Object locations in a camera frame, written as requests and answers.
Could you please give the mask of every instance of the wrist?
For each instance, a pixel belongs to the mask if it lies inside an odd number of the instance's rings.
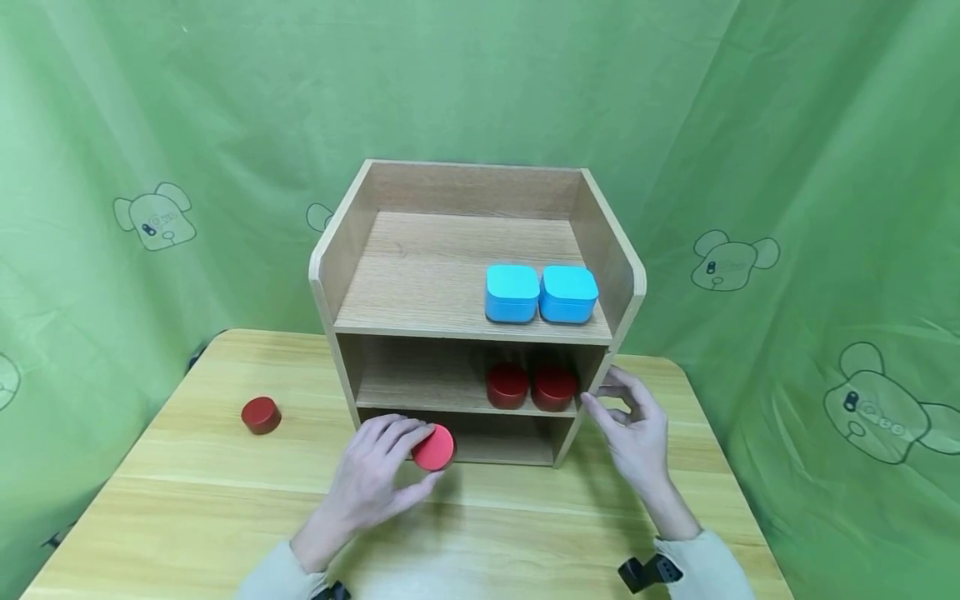
[[[669,477],[644,488],[640,500],[662,540],[695,540],[703,533],[697,517],[690,512],[683,495]]]
[[[356,534],[356,527],[321,505],[290,540],[290,549],[304,572],[320,573]]]
[[[677,488],[673,485],[673,480],[670,479],[670,475],[666,472],[652,477],[635,479],[632,480],[630,484],[644,504],[677,493]]]

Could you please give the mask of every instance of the blue lid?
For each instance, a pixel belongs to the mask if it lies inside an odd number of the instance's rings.
[[[593,273],[586,267],[551,265],[543,269],[543,290],[556,299],[596,300],[600,295]]]
[[[491,265],[487,268],[487,291],[497,298],[536,300],[540,279],[533,267]]]

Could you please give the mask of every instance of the red lid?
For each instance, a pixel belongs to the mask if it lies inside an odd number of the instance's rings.
[[[560,367],[542,367],[534,375],[534,402],[546,411],[562,411],[577,393],[577,378]]]
[[[247,428],[256,435],[270,433],[280,425],[280,409],[268,396],[256,397],[243,407],[240,413]]]
[[[517,363],[500,363],[487,372],[487,400],[496,408],[519,408],[529,389],[527,371]]]
[[[433,433],[414,447],[414,462],[424,470],[441,470],[453,460],[456,447],[450,430],[434,424]]]

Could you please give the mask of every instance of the black strap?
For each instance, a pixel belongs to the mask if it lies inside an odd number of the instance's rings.
[[[630,593],[640,593],[653,584],[672,584],[684,577],[673,561],[662,554],[655,554],[647,564],[636,558],[630,559],[617,569],[617,573]]]
[[[310,600],[350,600],[350,592],[338,581],[333,584],[332,588],[321,590],[319,594]]]

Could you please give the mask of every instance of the blue square container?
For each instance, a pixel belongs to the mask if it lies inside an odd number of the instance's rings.
[[[487,318],[498,323],[528,323],[537,315],[540,279],[533,267],[487,268]]]
[[[551,265],[540,282],[540,316],[553,323],[586,323],[599,296],[589,269]]]

